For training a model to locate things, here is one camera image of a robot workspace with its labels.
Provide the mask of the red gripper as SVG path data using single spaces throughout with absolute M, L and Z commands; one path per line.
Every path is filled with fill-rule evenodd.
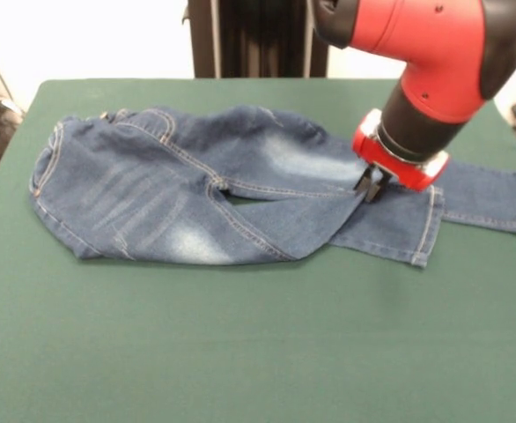
M 450 156 L 441 151 L 423 163 L 399 159 L 384 146 L 381 111 L 374 108 L 359 124 L 352 139 L 353 152 L 367 167 L 354 187 L 357 193 L 365 192 L 365 202 L 380 199 L 391 180 L 414 191 L 422 191 L 435 182 L 445 170 Z

